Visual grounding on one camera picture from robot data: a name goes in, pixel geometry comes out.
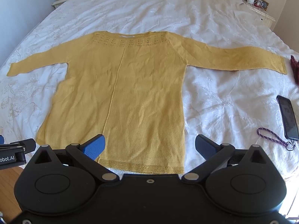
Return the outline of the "yellow knit sweater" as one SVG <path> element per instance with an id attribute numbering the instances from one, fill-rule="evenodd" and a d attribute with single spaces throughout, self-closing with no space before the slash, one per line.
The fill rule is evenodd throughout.
<path id="1" fill-rule="evenodd" d="M 13 63 L 8 76 L 58 63 L 68 65 L 67 74 L 37 143 L 63 149 L 102 134 L 98 162 L 140 173 L 184 171 L 181 95 L 188 66 L 287 72 L 282 57 L 257 47 L 221 49 L 170 32 L 129 38 L 99 31 Z"/>

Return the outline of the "right white nightstand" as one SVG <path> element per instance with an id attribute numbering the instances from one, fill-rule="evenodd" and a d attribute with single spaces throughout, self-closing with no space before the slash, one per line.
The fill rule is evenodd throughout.
<path id="1" fill-rule="evenodd" d="M 242 0 L 242 2 L 249 7 L 251 11 L 256 13 L 259 17 L 259 21 L 264 25 L 267 26 L 269 29 L 272 29 L 272 25 L 276 22 L 275 18 L 270 16 L 266 11 L 264 11 L 262 8 L 255 7 L 254 5 L 251 5 L 247 3 L 246 0 Z"/>

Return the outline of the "white nightstand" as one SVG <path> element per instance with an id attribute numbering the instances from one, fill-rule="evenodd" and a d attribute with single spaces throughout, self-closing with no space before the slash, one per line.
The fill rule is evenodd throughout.
<path id="1" fill-rule="evenodd" d="M 68 1 L 68 0 L 57 0 L 57 1 L 52 3 L 52 6 L 54 7 L 54 9 L 57 9 L 59 6 L 61 6 L 66 1 Z"/>
<path id="2" fill-rule="evenodd" d="M 272 29 L 272 25 L 276 22 L 275 18 L 270 16 L 266 11 L 264 11 L 262 8 L 255 7 L 254 5 L 251 5 L 247 3 L 246 0 L 242 0 L 242 2 L 249 7 L 251 11 L 256 13 L 259 17 L 259 21 L 264 25 L 267 26 L 269 29 Z"/>

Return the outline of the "dark red cloth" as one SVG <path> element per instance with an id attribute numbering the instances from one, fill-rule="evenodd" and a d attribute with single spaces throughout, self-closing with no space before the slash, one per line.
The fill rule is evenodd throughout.
<path id="1" fill-rule="evenodd" d="M 295 59 L 293 55 L 291 55 L 290 64 L 293 71 L 293 77 L 295 79 L 295 83 L 299 85 L 299 62 Z"/>

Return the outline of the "right wooden photo frame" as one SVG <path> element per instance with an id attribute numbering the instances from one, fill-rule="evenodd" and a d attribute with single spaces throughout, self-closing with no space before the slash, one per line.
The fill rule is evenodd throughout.
<path id="1" fill-rule="evenodd" d="M 265 0 L 255 0 L 253 5 L 266 11 L 268 9 L 269 3 Z"/>

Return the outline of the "left white nightstand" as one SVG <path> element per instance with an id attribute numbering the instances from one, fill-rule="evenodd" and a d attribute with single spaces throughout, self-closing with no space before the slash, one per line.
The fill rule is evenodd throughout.
<path id="1" fill-rule="evenodd" d="M 54 9 L 57 9 L 59 6 L 61 6 L 66 1 L 68 1 L 68 0 L 57 0 L 57 1 L 52 3 L 52 6 L 54 7 Z"/>

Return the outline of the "black smartphone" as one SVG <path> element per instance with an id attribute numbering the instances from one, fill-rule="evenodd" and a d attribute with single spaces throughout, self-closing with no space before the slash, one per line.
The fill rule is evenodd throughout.
<path id="1" fill-rule="evenodd" d="M 281 95 L 277 95 L 285 137 L 289 140 L 298 141 L 298 126 L 291 101 Z"/>

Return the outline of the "white embroidered bedspread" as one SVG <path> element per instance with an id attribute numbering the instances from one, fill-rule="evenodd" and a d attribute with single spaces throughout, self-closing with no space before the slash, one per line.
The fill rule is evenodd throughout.
<path id="1" fill-rule="evenodd" d="M 69 0 L 46 17 L 1 67 L 1 134 L 6 142 L 33 138 L 64 80 L 59 64 L 7 77 L 12 63 L 95 31 L 136 34 L 169 31 L 221 48 L 256 46 L 284 57 L 298 57 L 242 0 Z M 277 95 L 298 112 L 298 86 L 292 71 L 240 72 L 188 67 L 183 86 L 186 136 L 185 169 L 203 161 L 194 148 L 196 135 L 247 148 L 263 147 L 285 180 L 298 176 L 298 150 L 268 142 L 256 134 L 266 127 L 283 135 Z"/>

